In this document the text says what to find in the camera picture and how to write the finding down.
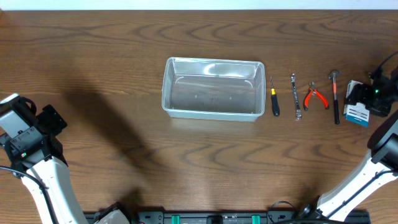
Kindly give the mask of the clear plastic container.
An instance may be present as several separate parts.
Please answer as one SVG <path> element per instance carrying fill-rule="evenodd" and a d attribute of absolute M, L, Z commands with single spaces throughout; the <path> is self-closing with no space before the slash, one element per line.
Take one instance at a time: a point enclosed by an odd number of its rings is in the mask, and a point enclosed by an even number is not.
<path fill-rule="evenodd" d="M 173 118 L 253 122 L 266 107 L 266 69 L 244 60 L 170 57 L 162 108 Z"/>

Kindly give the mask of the white blue cardboard box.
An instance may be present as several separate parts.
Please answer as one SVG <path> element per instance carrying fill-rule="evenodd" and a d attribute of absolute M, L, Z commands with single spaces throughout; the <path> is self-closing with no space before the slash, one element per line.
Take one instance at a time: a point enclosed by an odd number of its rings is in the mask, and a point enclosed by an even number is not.
<path fill-rule="evenodd" d="M 370 112 L 362 103 L 356 103 L 355 105 L 345 103 L 343 116 L 352 123 L 368 127 Z"/>

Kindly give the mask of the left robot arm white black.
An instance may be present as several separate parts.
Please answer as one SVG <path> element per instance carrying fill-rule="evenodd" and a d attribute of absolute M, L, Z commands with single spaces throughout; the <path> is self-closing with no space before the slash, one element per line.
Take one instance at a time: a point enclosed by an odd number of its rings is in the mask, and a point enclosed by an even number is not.
<path fill-rule="evenodd" d="M 119 205 L 84 214 L 57 139 L 66 127 L 52 105 L 38 113 L 33 102 L 18 95 L 1 102 L 1 147 L 11 162 L 8 169 L 27 187 L 42 223 L 130 223 Z"/>

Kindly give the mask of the small hammer black handle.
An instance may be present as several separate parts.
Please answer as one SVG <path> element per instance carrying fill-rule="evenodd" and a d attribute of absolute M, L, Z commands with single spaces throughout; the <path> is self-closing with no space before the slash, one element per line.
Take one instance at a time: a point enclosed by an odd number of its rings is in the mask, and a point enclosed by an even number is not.
<path fill-rule="evenodd" d="M 340 114 L 339 114 L 339 106 L 338 106 L 338 95 L 337 95 L 337 85 L 336 78 L 340 75 L 341 72 L 339 70 L 334 70 L 329 74 L 329 79 L 332 81 L 333 88 L 333 111 L 334 111 L 334 122 L 335 124 L 340 123 Z"/>

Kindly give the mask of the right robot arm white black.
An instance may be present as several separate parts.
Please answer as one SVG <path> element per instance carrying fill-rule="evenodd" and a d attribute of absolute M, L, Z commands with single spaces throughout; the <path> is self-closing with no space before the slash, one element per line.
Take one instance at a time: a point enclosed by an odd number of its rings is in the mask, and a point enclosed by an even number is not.
<path fill-rule="evenodd" d="M 343 112 L 348 121 L 367 126 L 371 114 L 380 117 L 390 114 L 392 104 L 397 101 L 397 69 L 390 78 L 382 73 L 380 65 L 369 74 L 370 85 L 354 80 L 348 83 Z M 352 209 L 378 188 L 397 180 L 397 112 L 375 130 L 367 147 L 359 166 L 334 189 L 307 205 L 299 218 L 343 222 Z"/>

